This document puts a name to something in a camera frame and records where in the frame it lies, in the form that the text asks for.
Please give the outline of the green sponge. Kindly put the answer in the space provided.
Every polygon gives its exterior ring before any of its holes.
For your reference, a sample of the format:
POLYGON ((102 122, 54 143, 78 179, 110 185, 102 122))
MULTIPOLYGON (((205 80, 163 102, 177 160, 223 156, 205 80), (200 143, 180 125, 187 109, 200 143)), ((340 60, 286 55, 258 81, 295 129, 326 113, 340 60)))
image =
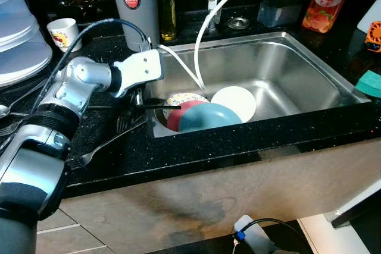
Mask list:
POLYGON ((366 71, 358 80, 355 88, 361 93, 374 98, 381 97, 381 75, 374 71, 366 71))

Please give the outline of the grey water filter cylinder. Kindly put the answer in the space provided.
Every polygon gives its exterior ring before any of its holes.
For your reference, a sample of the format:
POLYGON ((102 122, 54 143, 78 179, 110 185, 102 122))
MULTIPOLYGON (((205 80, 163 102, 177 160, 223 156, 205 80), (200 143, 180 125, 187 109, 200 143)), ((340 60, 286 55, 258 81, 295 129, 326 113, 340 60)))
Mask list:
POLYGON ((151 43, 148 45, 142 40, 139 33, 128 26, 123 26, 126 44, 134 52, 141 52, 155 48, 160 40, 158 27, 157 0, 115 0, 119 17, 133 23, 148 36, 151 43))

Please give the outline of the white stacked food container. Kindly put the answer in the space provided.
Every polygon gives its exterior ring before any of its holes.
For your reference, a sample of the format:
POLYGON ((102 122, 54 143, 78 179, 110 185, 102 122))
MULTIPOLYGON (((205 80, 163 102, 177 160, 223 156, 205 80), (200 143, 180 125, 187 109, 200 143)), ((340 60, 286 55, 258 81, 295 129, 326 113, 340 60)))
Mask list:
POLYGON ((33 77, 51 58, 27 1, 0 0, 0 87, 33 77))

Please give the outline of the large silver fork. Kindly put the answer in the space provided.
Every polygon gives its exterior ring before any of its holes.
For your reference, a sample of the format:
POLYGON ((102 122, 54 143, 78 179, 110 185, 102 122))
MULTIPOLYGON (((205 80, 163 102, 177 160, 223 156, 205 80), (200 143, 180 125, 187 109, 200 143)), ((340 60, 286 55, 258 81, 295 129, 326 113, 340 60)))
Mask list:
POLYGON ((107 146, 111 145, 112 142, 116 142, 117 139, 120 139, 124 135, 130 133, 136 128, 139 128, 143 124, 145 124, 147 121, 147 117, 145 115, 139 117, 135 123, 131 124, 131 126, 122 132, 120 132, 117 135, 114 135, 111 139, 107 140, 104 143, 101 143, 97 148, 93 149, 89 153, 86 153, 84 155, 81 155, 79 157, 71 157, 69 159, 65 160, 66 166, 68 166, 71 170, 78 170, 86 167, 90 162, 92 162, 93 157, 95 156, 96 153, 98 153, 100 150, 103 148, 106 148, 107 146))

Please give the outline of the white printed cup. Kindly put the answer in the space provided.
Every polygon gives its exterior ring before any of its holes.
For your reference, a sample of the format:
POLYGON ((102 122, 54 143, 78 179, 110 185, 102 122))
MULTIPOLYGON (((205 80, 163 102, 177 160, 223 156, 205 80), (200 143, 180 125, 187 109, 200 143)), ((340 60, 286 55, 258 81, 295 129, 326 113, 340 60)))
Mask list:
POLYGON ((54 43, 65 52, 73 47, 73 52, 82 47, 82 42, 73 45, 73 41, 79 36, 79 29, 74 18, 58 18, 46 25, 54 43))

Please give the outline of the blue plate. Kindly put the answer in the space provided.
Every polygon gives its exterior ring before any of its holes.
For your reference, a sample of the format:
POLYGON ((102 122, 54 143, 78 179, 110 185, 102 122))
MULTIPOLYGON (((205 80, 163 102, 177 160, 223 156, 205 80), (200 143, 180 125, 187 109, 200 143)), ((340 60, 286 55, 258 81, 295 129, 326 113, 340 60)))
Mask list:
POLYGON ((180 117, 179 132, 202 131, 242 123, 231 109, 220 104, 194 105, 180 117))

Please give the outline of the red plate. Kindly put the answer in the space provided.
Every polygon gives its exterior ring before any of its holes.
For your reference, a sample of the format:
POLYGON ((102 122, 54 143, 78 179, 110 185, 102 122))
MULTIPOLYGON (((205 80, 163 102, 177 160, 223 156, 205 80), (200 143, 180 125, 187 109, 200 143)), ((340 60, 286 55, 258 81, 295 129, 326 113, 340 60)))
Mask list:
POLYGON ((179 131, 179 123, 182 120, 182 116, 187 112, 188 109, 194 107, 195 105, 205 104, 205 101, 201 100, 190 100, 183 102, 179 105, 180 109, 172 109, 171 112, 166 116, 166 128, 172 131, 179 131))

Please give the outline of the stainless steel sink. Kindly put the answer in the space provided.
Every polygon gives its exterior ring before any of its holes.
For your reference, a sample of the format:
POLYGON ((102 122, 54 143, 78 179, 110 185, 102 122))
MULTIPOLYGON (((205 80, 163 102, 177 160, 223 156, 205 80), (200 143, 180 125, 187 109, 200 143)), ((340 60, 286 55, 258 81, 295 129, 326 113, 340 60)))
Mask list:
POLYGON ((224 131, 316 119, 314 112, 339 112, 341 107, 363 115, 378 108, 289 33, 176 45, 160 56, 164 78, 145 85, 155 101, 177 93, 211 98, 226 86, 242 86, 256 97, 253 118, 224 131))

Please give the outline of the orange grille gadget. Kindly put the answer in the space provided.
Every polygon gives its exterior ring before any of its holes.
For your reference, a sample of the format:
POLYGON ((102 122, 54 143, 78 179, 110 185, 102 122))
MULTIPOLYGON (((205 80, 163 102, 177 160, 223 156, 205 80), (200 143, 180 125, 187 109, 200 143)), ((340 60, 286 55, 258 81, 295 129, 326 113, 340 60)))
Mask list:
POLYGON ((375 21, 370 24, 364 41, 364 47, 370 51, 379 53, 381 47, 381 22, 375 21))

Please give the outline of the brown cabinet front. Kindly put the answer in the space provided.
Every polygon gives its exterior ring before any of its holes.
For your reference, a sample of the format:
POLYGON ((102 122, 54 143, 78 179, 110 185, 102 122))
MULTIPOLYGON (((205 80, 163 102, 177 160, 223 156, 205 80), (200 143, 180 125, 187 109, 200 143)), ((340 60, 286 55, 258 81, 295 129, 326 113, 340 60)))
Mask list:
POLYGON ((308 218, 338 210, 375 183, 380 140, 308 150, 270 150, 199 162, 144 156, 126 174, 114 166, 75 172, 60 205, 63 225, 40 226, 36 252, 152 252, 221 237, 236 221, 308 218))

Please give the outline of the yellow oil bottle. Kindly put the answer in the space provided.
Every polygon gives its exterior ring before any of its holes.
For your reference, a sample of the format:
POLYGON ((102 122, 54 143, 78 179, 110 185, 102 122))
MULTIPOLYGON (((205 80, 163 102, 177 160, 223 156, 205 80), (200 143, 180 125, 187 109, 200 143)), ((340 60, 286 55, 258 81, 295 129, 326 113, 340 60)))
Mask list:
POLYGON ((174 0, 158 0, 158 10, 160 11, 161 41, 172 41, 176 37, 174 0))

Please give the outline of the black chopstick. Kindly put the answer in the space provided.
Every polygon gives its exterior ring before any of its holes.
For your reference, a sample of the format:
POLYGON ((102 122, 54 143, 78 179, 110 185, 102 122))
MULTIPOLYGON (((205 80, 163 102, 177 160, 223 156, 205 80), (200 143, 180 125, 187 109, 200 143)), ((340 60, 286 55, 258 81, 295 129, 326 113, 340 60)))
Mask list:
POLYGON ((136 105, 117 105, 117 106, 109 106, 109 105, 90 105, 86 108, 87 111, 107 111, 107 110, 134 110, 139 109, 136 105))

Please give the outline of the grey sponge holder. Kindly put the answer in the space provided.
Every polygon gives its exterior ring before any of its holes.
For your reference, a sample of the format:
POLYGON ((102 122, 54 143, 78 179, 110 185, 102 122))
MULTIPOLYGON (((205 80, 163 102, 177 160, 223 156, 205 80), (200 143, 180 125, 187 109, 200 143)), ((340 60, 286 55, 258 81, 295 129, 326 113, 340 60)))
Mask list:
POLYGON ((267 27, 296 23, 303 0, 262 0, 257 21, 267 27))

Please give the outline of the patterned plate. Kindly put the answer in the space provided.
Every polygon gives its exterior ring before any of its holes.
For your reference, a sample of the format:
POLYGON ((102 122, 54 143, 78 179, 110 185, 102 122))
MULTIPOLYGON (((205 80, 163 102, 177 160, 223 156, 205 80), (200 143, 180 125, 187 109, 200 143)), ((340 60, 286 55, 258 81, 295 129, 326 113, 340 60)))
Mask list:
POLYGON ((190 101, 201 101, 201 102, 209 102, 209 100, 197 93, 177 93, 174 95, 169 96, 168 99, 164 101, 164 105, 181 105, 184 104, 185 102, 190 102, 190 101))

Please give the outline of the white plate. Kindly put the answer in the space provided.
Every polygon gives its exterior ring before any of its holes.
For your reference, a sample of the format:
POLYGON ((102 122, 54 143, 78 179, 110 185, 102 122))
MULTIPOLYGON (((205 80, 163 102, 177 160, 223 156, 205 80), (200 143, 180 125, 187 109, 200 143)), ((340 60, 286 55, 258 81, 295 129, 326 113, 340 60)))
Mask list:
POLYGON ((253 118, 257 110, 256 97, 242 86, 226 86, 215 93, 211 102, 224 105, 236 113, 243 123, 253 118))

